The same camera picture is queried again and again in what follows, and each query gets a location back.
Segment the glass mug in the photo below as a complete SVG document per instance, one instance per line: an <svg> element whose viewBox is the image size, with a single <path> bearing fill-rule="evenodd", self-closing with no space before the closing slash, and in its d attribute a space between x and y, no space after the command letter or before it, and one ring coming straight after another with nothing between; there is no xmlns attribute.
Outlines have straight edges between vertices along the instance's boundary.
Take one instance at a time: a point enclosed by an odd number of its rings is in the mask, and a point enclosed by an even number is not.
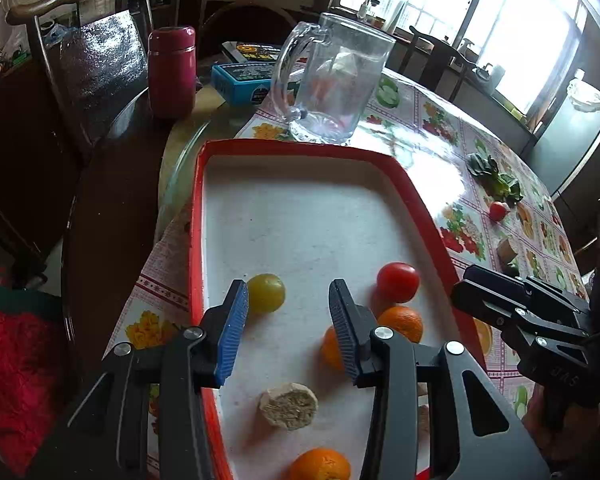
<svg viewBox="0 0 600 480"><path fill-rule="evenodd" d="M323 13L319 25L300 22L273 69L271 97L289 132L302 142L346 143L356 129L395 39L362 23ZM290 72L311 44L295 105L287 102Z"/></svg>

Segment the metal screw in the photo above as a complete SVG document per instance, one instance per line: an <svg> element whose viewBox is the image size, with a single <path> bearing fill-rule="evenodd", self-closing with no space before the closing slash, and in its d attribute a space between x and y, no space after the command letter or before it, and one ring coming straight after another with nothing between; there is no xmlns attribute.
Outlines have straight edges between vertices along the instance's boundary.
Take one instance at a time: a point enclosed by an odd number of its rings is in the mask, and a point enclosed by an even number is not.
<svg viewBox="0 0 600 480"><path fill-rule="evenodd" d="M113 353L119 357L128 355L131 352L131 345L129 343L120 343L113 349Z"/></svg>
<svg viewBox="0 0 600 480"><path fill-rule="evenodd" d="M464 346L462 346L462 343L459 343L458 341L449 341L446 344L446 351L453 355L460 355L462 352L464 352Z"/></svg>
<svg viewBox="0 0 600 480"><path fill-rule="evenodd" d="M387 326L379 326L374 330L374 334L380 339L391 339L394 336L394 331Z"/></svg>
<svg viewBox="0 0 600 480"><path fill-rule="evenodd" d="M187 328L182 335L186 338L186 339L191 339L192 341L195 341L196 339L200 339L203 335L203 333L205 333L199 326L192 326L190 328Z"/></svg>

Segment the green fabric trim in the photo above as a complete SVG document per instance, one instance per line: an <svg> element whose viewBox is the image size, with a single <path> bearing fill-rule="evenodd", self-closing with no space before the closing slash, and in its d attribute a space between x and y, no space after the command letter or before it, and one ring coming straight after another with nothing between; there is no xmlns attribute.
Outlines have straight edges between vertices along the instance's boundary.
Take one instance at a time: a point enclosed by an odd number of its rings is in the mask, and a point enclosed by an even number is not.
<svg viewBox="0 0 600 480"><path fill-rule="evenodd" d="M62 299L37 290L0 286L0 312L17 316L29 312L49 322L62 322Z"/></svg>

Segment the small red tomato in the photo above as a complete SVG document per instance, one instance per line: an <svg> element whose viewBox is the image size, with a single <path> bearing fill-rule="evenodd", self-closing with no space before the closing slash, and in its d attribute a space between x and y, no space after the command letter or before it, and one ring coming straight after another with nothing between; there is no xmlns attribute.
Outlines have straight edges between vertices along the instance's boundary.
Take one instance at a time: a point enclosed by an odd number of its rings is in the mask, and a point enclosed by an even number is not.
<svg viewBox="0 0 600 480"><path fill-rule="evenodd" d="M378 272L378 290L389 301L404 303L413 298L420 285L418 271L408 264L392 262Z"/></svg>
<svg viewBox="0 0 600 480"><path fill-rule="evenodd" d="M489 206L489 218L494 222L502 220L509 212L509 206L504 202L493 202Z"/></svg>

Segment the mug handle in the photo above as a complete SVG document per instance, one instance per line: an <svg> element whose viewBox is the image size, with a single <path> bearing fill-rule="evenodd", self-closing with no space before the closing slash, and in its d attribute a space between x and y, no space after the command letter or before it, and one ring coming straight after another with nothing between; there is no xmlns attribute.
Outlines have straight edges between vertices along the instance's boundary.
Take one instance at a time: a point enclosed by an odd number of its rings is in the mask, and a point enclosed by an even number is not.
<svg viewBox="0 0 600 480"><path fill-rule="evenodd" d="M294 63L311 42L328 44L330 42L329 29L321 27L317 23L298 23L289 37L286 38L278 60L273 67L270 88L271 100L278 115L289 122L296 121L304 116L304 110L289 106L286 100L286 88Z"/></svg>

